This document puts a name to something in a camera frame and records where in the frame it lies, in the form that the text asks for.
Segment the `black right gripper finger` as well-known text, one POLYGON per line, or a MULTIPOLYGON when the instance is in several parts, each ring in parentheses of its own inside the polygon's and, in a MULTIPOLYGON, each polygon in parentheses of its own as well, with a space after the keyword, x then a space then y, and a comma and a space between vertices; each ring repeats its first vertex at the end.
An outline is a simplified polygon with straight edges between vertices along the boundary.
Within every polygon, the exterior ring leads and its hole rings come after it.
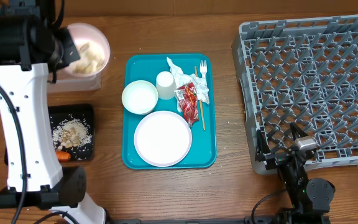
POLYGON ((294 140, 308 137, 308 135, 295 123, 290 123, 290 131, 294 140))
POLYGON ((269 154, 271 150, 266 142, 264 135, 261 130, 257 130, 257 145, 256 145, 256 156, 262 156, 263 154, 269 154))

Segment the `pink bowl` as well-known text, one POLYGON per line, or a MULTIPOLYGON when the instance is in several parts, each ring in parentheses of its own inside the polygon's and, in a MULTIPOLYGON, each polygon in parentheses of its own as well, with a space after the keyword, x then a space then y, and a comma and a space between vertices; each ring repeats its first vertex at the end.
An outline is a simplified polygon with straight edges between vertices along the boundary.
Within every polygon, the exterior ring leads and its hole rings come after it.
POLYGON ((109 59, 110 59, 110 55, 111 55, 109 42, 108 42, 107 38, 105 37, 105 35, 99 29, 95 28, 95 26, 92 26, 90 24, 85 24, 85 23, 70 24, 68 26, 68 30, 70 31, 70 34, 73 38, 73 41, 76 45, 77 50, 79 49, 79 46, 83 42, 93 41, 93 42, 96 42, 97 44, 99 44, 104 51, 105 63, 104 63, 104 67, 99 72, 94 73, 92 75, 88 75, 88 76, 74 74, 72 72, 72 68, 73 68, 72 64, 74 62, 71 63, 68 67, 64 68, 61 71, 67 72, 70 75, 73 75, 76 77, 89 77, 89 76, 93 76, 93 75, 101 73, 107 66, 109 59))

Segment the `rice and peanut leftovers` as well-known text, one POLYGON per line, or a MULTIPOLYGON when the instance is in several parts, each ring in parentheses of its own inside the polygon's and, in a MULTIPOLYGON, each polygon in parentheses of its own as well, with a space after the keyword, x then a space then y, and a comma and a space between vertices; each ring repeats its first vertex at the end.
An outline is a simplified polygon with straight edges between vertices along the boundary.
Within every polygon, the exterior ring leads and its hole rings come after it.
POLYGON ((52 129, 52 141, 56 151, 85 146, 91 143, 90 126, 79 119, 63 120, 52 129))

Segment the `white bowl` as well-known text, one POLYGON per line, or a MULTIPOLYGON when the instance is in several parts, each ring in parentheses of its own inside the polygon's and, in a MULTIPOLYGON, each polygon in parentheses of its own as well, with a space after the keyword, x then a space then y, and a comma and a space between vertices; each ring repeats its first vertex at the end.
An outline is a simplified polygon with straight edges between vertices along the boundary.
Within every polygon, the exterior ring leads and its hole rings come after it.
POLYGON ((122 104, 133 114, 145 115, 154 110, 158 102, 156 87, 145 80, 128 84, 122 92, 122 104))

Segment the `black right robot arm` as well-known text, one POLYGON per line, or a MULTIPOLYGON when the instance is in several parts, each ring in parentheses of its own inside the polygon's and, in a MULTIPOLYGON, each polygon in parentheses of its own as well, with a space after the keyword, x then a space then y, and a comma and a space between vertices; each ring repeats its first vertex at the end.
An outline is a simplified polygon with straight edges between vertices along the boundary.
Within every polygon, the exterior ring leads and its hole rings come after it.
POLYGON ((261 200, 252 209, 252 223, 329 223, 326 215, 336 191, 335 186, 321 178, 309 179, 305 170, 307 160, 314 157, 318 149, 316 141, 295 123, 290 124, 294 143, 285 152, 274 154, 263 137, 257 131, 257 150, 255 160, 265 162, 267 170, 275 169, 285 188, 278 190, 261 200), (256 208, 264 201, 287 192, 291 208, 280 208, 274 216, 255 216, 256 208))

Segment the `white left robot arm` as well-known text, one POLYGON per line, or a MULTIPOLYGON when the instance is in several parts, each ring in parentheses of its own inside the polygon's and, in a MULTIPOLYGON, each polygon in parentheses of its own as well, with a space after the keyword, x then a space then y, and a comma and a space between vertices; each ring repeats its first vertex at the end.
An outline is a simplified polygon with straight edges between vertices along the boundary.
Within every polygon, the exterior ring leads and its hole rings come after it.
POLYGON ((62 167, 52 141, 47 85, 79 59, 64 9, 53 1, 10 1, 0 10, 0 115, 7 185, 0 208, 47 210, 70 223, 111 223, 86 193, 83 167, 62 167))

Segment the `grey dishwasher rack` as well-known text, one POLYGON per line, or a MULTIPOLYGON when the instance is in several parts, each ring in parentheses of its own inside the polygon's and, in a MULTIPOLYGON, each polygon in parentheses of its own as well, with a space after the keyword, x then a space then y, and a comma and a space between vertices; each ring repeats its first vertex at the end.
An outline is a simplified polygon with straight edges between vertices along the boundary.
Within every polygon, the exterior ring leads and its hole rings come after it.
POLYGON ((232 54, 256 173, 257 136, 288 151, 291 123, 318 143, 308 170, 358 166, 358 15, 245 22, 232 54))

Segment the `clear plastic bin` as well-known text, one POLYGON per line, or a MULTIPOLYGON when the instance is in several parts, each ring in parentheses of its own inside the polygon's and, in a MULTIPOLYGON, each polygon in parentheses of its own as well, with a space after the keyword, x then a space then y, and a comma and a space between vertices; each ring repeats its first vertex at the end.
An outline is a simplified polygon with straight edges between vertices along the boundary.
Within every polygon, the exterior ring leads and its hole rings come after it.
POLYGON ((57 82, 47 84, 48 93, 93 91, 101 88, 101 74, 76 77, 64 71, 57 72, 57 82))

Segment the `wooden chopstick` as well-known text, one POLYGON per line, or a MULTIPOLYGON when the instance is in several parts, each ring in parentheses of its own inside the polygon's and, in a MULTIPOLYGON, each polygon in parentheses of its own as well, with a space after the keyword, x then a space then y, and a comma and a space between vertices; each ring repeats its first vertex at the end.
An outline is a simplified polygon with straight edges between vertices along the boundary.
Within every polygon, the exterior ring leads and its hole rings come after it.
MULTIPOLYGON (((195 69, 195 76, 198 76, 198 69, 197 66, 194 66, 195 69)), ((201 120, 202 120, 202 124, 203 124, 203 130, 205 131, 205 123, 204 123, 204 113, 203 113, 203 102, 201 100, 199 100, 199 105, 200 105, 200 113, 201 113, 201 120)))

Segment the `teal plastic tray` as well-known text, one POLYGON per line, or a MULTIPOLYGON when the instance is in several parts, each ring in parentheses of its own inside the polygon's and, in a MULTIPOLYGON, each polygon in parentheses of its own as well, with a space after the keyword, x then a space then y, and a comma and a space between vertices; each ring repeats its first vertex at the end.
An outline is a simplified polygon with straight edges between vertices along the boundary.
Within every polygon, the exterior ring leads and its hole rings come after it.
MULTIPOLYGON (((209 104, 203 103, 203 114, 200 120, 192 127, 192 144, 189 153, 179 163, 171 166, 171 169, 198 169, 211 166, 217 157, 216 145, 216 121, 214 109, 214 85, 213 69, 209 58, 203 54, 141 54, 131 57, 126 63, 125 86, 137 80, 145 80, 156 84, 156 77, 162 71, 169 71, 167 62, 170 58, 173 64, 179 66, 183 73, 191 75, 195 68, 206 61, 206 82, 209 88, 209 104)), ((128 110, 123 112, 122 128, 122 160, 126 166, 135 170, 156 169, 146 163, 138 155, 134 144, 134 134, 137 125, 144 118, 128 110)))

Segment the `pink plate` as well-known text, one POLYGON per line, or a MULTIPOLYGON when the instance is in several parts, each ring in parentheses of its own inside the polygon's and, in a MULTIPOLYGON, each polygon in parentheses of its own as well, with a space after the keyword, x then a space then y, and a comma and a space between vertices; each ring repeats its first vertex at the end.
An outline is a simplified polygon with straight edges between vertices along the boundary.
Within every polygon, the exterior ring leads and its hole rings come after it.
POLYGON ((170 167, 190 151, 192 133, 187 122, 172 111, 156 111, 145 116, 134 133, 140 158, 155 167, 170 167))

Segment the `white plastic fork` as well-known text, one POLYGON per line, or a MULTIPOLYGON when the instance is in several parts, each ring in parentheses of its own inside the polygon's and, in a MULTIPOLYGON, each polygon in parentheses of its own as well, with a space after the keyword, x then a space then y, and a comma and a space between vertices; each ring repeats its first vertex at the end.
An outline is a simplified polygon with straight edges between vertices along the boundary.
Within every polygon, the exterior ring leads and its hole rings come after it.
POLYGON ((200 73, 202 78, 206 79, 206 74, 208 72, 208 65, 206 60, 200 61, 200 73))

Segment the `crumpled white napkin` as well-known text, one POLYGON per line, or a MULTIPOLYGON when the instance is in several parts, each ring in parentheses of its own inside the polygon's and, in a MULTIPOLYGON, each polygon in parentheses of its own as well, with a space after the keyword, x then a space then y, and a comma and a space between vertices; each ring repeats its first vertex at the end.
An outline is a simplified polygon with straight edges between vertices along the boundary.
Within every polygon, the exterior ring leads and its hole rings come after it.
POLYGON ((175 65, 172 60, 167 57, 167 63, 170 67, 170 73, 173 75, 176 89, 183 85, 187 85, 189 83, 193 83, 196 88, 197 99, 201 101, 200 108, 203 109, 203 103, 209 104, 209 88, 206 81, 206 76, 202 75, 202 77, 198 77, 195 73, 191 75, 187 75, 183 73, 183 70, 175 65))

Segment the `white upturned cup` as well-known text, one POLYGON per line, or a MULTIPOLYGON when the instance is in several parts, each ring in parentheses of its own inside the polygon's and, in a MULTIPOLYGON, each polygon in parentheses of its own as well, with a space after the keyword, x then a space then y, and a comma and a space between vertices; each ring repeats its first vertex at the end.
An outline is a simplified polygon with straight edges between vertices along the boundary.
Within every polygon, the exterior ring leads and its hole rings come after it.
POLYGON ((162 100, 170 100, 175 96, 176 84, 170 72, 160 72, 156 77, 156 89, 158 97, 162 100))

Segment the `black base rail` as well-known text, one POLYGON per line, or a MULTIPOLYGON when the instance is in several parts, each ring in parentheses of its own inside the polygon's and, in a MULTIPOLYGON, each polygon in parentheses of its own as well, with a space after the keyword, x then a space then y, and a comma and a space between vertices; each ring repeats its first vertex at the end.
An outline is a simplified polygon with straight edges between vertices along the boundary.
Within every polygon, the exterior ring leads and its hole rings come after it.
MULTIPOLYGON (((255 217, 256 224, 273 224, 278 223, 274 221, 274 216, 257 216, 255 217)), ((251 217, 242 219, 195 219, 195 220, 113 220, 110 219, 107 223, 111 224, 252 224, 251 217)), ((329 217, 324 217, 324 224, 331 223, 329 217)))

